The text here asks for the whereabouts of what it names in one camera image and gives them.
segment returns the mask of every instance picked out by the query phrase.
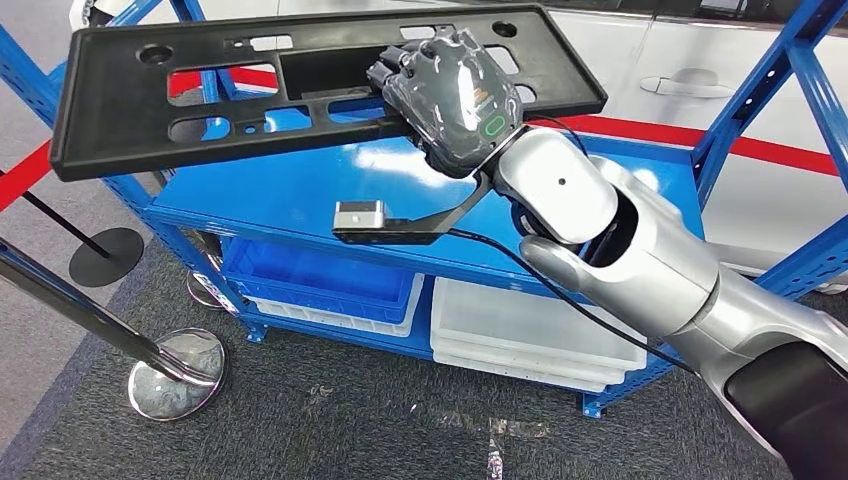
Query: white plastic bin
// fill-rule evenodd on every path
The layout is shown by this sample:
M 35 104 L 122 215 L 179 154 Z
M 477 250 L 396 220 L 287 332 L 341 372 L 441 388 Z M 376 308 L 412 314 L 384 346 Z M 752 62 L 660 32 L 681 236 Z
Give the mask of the white plastic bin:
M 416 273 L 415 277 L 412 279 L 412 287 L 409 293 L 409 303 L 406 306 L 406 313 L 403 317 L 403 321 L 397 325 L 378 322 L 368 318 L 354 317 L 343 313 L 328 312 L 326 310 L 318 310 L 301 305 L 292 305 L 290 303 L 278 302 L 267 298 L 252 296 L 246 296 L 246 298 L 255 302 L 256 308 L 267 315 L 276 315 L 278 317 L 322 323 L 324 325 L 332 325 L 335 327 L 380 333 L 394 337 L 408 337 L 409 332 L 412 329 L 412 319 L 415 316 L 415 309 L 418 307 L 419 298 L 421 298 L 421 287 L 423 284 L 424 275 Z
M 645 339 L 603 309 L 586 309 Z M 430 344 L 441 363 L 588 391 L 621 383 L 647 361 L 559 299 L 445 278 L 433 292 Z
M 440 352 L 433 352 L 433 360 L 445 365 L 453 365 L 456 367 L 469 368 L 471 370 L 479 370 L 481 372 L 494 373 L 496 375 L 506 375 L 507 377 L 523 378 L 534 382 L 546 383 L 548 385 L 559 385 L 562 387 L 575 388 L 587 392 L 600 393 L 604 391 L 606 385 L 603 383 L 589 382 L 576 378 L 560 377 L 549 373 L 539 373 L 532 370 L 524 370 L 516 367 L 504 367 L 500 365 L 492 365 L 491 363 L 478 362 L 469 360 L 463 357 L 446 355 Z

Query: white car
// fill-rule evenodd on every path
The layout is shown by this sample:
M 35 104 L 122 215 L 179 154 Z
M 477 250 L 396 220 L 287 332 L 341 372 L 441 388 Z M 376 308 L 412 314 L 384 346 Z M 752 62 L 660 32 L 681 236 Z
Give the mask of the white car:
M 200 2 L 209 20 L 451 5 L 426 0 Z M 130 3 L 96 0 L 94 6 L 114 16 Z M 85 26 L 83 12 L 90 4 L 75 0 L 70 13 L 75 29 Z M 609 11 L 559 10 L 552 16 L 609 94 L 600 117 L 700 130 L 710 126 L 781 28 Z M 142 23 L 175 21 L 170 3 L 163 0 Z M 848 38 L 842 33 L 831 32 L 816 53 L 836 92 L 848 98 Z M 615 130 L 606 133 L 616 135 Z M 692 136 L 687 130 L 680 134 Z M 749 142 L 747 156 L 728 157 L 703 220 L 706 239 L 720 258 L 756 276 L 848 213 L 848 195 L 794 77 L 745 136 L 766 143 Z M 673 137 L 667 142 L 676 143 Z M 843 274 L 820 290 L 836 293 L 846 285 L 848 274 Z

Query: black stanchion base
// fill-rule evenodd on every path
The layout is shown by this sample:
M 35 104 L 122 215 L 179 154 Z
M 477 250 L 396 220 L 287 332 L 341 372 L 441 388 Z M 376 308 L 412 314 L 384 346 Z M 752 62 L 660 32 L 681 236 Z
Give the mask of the black stanchion base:
M 85 244 L 74 252 L 68 272 L 71 279 L 83 287 L 103 287 L 124 278 L 144 253 L 144 240 L 129 228 L 110 228 L 91 239 L 110 256 L 103 258 Z

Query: chrome stanchion base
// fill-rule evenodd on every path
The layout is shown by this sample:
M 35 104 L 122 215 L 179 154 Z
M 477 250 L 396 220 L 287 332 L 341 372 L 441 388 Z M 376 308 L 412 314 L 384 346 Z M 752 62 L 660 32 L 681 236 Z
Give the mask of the chrome stanchion base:
M 133 408 L 151 420 L 177 420 L 197 411 L 220 389 L 227 360 L 224 345 L 201 328 L 176 330 L 156 344 L 193 369 L 217 379 L 211 387 L 200 387 L 171 380 L 144 362 L 135 364 L 128 385 Z
M 191 298 L 204 307 L 212 310 L 224 309 L 224 307 L 218 303 L 218 300 L 209 293 L 209 290 L 206 290 L 206 287 L 194 278 L 194 272 L 192 271 L 189 271 L 186 274 L 186 288 L 188 288 L 188 294 L 191 295 Z

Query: robotic arm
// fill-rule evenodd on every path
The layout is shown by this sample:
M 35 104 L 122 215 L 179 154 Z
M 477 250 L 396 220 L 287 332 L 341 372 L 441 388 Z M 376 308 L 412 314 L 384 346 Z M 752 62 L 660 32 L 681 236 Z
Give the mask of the robotic arm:
M 473 174 L 478 189 L 418 221 L 340 203 L 339 238 L 432 243 L 491 185 L 532 220 L 520 251 L 534 269 L 669 343 L 797 478 L 848 476 L 848 328 L 723 267 L 674 205 L 615 162 L 521 125 L 514 86 L 467 32 L 392 47 L 368 75 L 430 166 Z

